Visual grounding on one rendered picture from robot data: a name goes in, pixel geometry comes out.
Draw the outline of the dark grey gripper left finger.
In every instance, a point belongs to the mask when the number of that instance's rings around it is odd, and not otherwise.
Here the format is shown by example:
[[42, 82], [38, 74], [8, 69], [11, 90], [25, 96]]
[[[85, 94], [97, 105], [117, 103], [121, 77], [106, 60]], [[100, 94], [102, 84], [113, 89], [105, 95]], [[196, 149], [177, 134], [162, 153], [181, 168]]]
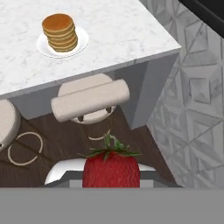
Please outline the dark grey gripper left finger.
[[82, 171], [66, 171], [59, 180], [46, 184], [45, 187], [82, 188]]

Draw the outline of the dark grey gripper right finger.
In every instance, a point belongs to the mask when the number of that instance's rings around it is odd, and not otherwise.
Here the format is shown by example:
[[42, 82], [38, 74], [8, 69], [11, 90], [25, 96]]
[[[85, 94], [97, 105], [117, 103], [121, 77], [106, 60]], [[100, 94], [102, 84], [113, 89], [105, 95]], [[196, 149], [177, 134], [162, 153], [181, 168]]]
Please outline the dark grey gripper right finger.
[[167, 182], [156, 171], [140, 171], [141, 188], [179, 188], [179, 185]]

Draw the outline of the white round plate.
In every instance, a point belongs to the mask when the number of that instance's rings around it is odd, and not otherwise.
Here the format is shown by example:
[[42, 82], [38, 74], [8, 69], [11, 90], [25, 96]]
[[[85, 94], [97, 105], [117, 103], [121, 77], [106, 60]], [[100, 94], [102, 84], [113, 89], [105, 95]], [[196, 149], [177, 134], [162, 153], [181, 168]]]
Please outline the white round plate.
[[49, 45], [47, 37], [44, 33], [38, 37], [36, 47], [45, 56], [55, 59], [61, 59], [65, 57], [73, 56], [83, 51], [88, 45], [89, 36], [88, 33], [81, 27], [76, 27], [76, 34], [78, 36], [77, 46], [70, 52], [55, 52]]

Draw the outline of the stack of brown pancakes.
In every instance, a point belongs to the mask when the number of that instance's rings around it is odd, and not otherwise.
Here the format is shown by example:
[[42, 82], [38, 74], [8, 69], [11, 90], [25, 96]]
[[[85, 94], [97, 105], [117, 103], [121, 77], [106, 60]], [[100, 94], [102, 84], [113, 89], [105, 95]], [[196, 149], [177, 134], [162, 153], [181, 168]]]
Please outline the stack of brown pancakes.
[[57, 53], [67, 53], [78, 45], [78, 36], [73, 19], [67, 14], [56, 13], [42, 22], [48, 45]]

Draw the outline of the black appliance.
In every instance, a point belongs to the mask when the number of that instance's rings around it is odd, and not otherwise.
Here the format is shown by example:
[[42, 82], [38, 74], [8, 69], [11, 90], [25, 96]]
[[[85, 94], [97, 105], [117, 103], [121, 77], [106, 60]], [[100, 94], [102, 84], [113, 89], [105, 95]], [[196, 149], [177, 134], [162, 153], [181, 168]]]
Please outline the black appliance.
[[224, 30], [224, 0], [179, 0], [216, 31]]

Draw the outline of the grey marble-topped dining counter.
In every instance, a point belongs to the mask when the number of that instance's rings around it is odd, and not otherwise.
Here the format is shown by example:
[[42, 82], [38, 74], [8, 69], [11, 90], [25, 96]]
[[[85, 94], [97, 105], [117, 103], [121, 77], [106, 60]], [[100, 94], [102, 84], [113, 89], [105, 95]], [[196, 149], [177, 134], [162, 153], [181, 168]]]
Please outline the grey marble-topped dining counter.
[[[52, 59], [36, 47], [44, 18], [57, 12], [89, 35], [75, 56]], [[32, 119], [51, 113], [60, 84], [106, 73], [127, 82], [122, 112], [135, 129], [148, 122], [179, 49], [140, 0], [0, 0], [0, 99]]]

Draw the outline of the red strawberry with green leaves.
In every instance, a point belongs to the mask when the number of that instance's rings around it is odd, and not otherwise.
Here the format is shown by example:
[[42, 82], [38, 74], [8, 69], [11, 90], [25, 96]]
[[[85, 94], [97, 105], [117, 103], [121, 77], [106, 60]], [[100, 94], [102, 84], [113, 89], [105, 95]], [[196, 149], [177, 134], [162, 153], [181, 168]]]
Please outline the red strawberry with green leaves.
[[136, 156], [139, 152], [129, 150], [115, 136], [103, 137], [104, 148], [91, 148], [84, 155], [86, 162], [82, 173], [83, 188], [139, 188], [140, 168]]

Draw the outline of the beige stool with backrest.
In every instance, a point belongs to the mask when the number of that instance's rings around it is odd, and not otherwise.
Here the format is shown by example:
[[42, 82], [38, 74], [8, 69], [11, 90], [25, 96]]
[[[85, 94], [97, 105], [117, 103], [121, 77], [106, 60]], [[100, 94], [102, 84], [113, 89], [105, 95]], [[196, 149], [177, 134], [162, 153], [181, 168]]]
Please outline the beige stool with backrest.
[[129, 99], [130, 90], [124, 79], [112, 80], [99, 73], [62, 84], [58, 96], [51, 99], [51, 106], [58, 122], [72, 121], [85, 127], [105, 121]]
[[[18, 134], [21, 122], [27, 122], [32, 128], [33, 131], [28, 131], [22, 134]], [[7, 151], [8, 159], [10, 160], [9, 164], [13, 166], [27, 166], [33, 163], [39, 155], [35, 156], [30, 161], [24, 163], [18, 163], [14, 161], [11, 157], [11, 147], [13, 144], [18, 143], [18, 139], [25, 135], [34, 135], [40, 141], [40, 147], [38, 153], [43, 151], [44, 141], [43, 137], [45, 136], [41, 133], [35, 126], [28, 122], [16, 108], [16, 106], [9, 100], [3, 99], [0, 100], [0, 152]]]

